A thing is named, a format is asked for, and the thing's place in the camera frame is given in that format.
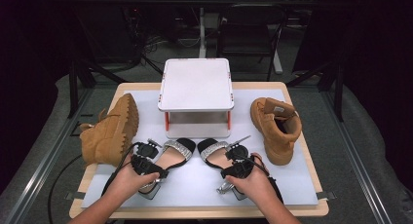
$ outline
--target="boot sole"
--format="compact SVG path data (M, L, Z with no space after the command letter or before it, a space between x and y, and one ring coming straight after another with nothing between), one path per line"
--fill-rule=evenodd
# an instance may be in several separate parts
M252 121L252 123L254 124L255 128L258 129L258 131L260 131L261 134L262 134L261 125L259 124L259 121L258 121L258 119L257 119L257 115L253 114L253 113L255 112L255 110L253 110L253 108L256 108L256 105L257 105L258 102L260 102L260 101L259 101L260 99L261 99L261 98L256 99L256 100L254 100L254 101L252 102L251 108L249 109L249 115L250 115L250 117L251 117L251 121Z
M284 165L289 164L289 162L291 162L291 159L293 156L292 150L286 154L280 155L276 151L274 151L271 148L271 146L267 145L265 142L264 142L264 149L265 149L265 153L267 154L268 160L270 160L270 162L274 165L284 166Z
M125 98L126 100L123 100L124 102L121 105L121 114L118 126L112 137L110 150L111 155L119 155L117 164L120 163L124 153L131 146L131 141L137 133L139 124L136 102L129 93L126 94Z

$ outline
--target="black cable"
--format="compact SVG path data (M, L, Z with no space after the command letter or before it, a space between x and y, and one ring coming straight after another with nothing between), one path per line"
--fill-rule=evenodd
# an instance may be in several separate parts
M127 164L130 164L131 162L128 162L126 164L124 164L121 168L124 168Z
M54 191L55 186L56 186L56 184L57 184L57 181L58 181L58 179L60 178L60 176L64 173L64 171L65 171L70 165L72 165L76 160L78 160L80 157L82 157L82 154L79 155L79 156L77 156L76 158L72 159L72 161L70 161L70 162L60 171L60 173L58 174L55 182L54 182L53 185L52 185L52 188L51 188L51 190L50 190L50 192L49 192L49 197L48 197L48 217L49 217L49 223L50 223L50 224L53 224L51 203L52 203L52 194L53 194L53 191Z
M154 60L154 59L151 59L151 58L148 58L148 60L150 60L150 61L152 61L152 62L154 62L154 63L158 63L158 64L161 64L161 65L165 65L164 62L157 61L157 60Z
M117 73L117 72L122 72L122 71L126 71L126 70L131 70L132 68L136 67L139 64L140 64L140 60L132 60L132 61L128 62L128 64L126 64L122 67L117 67L117 68L105 67L105 69L112 72L112 73Z
M132 149L135 145L140 146L140 145L142 145L142 144L143 144L142 142L136 142L136 143L134 143L133 145L131 145L131 146L128 148L128 151L127 151L127 152L124 154L124 156L122 157L122 160L121 160L121 162L118 164L118 167L117 167L117 168L115 169L115 171L110 175L109 179L107 180L106 184L104 185L101 196L103 196L103 194L106 192L106 190L107 190L107 188L109 187L109 185L110 185L110 184L112 183L112 181L115 179L116 175L118 175L119 170L121 170L121 168L124 167L125 158L126 158L127 155L129 154L129 152L131 151L131 149Z
M164 74L164 71L161 70L156 64L154 64L151 59L149 59L148 57L146 57L144 54L142 54L142 58L145 60L145 62L147 64L149 64L156 72L158 72L160 75Z

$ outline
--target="work boot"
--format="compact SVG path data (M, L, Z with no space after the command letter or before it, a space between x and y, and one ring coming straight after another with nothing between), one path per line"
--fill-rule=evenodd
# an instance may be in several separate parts
M86 167L93 163L117 167L137 132L139 115L130 93L121 96L109 114L102 118L104 111L100 112L97 124L80 126Z
M294 143L302 126L294 106L260 97L251 104L252 123L264 136L264 148L272 164L287 165L294 152Z

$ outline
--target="chair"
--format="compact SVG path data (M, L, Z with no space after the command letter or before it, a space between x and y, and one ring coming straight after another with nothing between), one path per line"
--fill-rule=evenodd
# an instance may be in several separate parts
M235 4L224 9L218 17L216 57L259 56L258 62L263 57L269 57L270 65L266 73L244 73L267 74L267 81L270 81L285 22L285 9L277 5Z

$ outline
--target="black curtain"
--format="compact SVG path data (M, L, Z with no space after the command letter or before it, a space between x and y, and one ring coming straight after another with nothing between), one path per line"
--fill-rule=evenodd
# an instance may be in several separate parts
M351 45L342 63L344 84L380 130L398 179L413 191L413 0L319 1L361 7L348 13L314 11L293 70L316 69ZM347 37L356 17L362 19L359 35Z
M54 108L55 83L68 73L69 59L40 0L1 0L0 5L3 192Z

